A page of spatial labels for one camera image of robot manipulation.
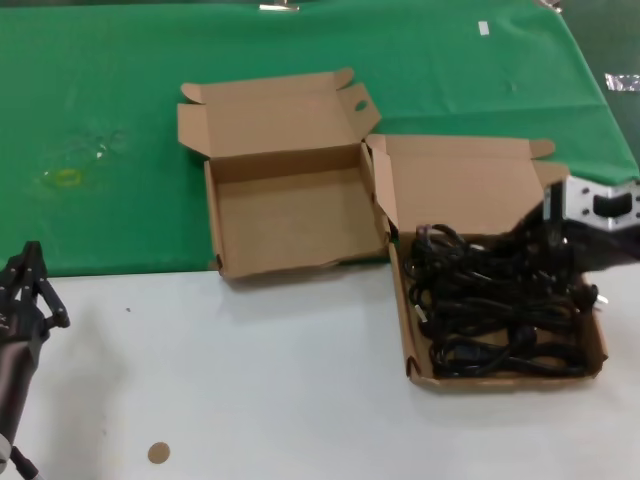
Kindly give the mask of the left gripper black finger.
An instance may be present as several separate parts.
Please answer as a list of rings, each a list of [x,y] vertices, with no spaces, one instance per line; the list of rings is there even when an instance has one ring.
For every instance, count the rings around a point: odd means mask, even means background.
[[[26,242],[22,252],[10,257],[1,269],[1,300],[11,301],[20,294],[22,301],[35,301],[43,269],[41,244],[38,241]]]
[[[70,326],[67,309],[48,279],[45,277],[36,278],[31,285],[30,291],[31,303],[42,318],[40,323],[44,330],[68,328]],[[45,316],[38,308],[39,299],[41,299],[49,309],[49,316]]]

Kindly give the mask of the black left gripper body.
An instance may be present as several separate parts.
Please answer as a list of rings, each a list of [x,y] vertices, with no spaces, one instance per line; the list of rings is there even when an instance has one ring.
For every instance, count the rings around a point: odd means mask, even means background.
[[[47,321],[38,308],[38,288],[23,288],[20,293],[1,289],[1,350],[10,347],[42,345],[50,338]]]

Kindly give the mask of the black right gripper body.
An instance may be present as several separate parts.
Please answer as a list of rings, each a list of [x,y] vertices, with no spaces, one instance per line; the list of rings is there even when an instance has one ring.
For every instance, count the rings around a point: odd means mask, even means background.
[[[499,239],[499,248],[518,254],[534,270],[548,273],[604,271],[639,261],[639,221],[602,229],[566,219],[544,200]]]

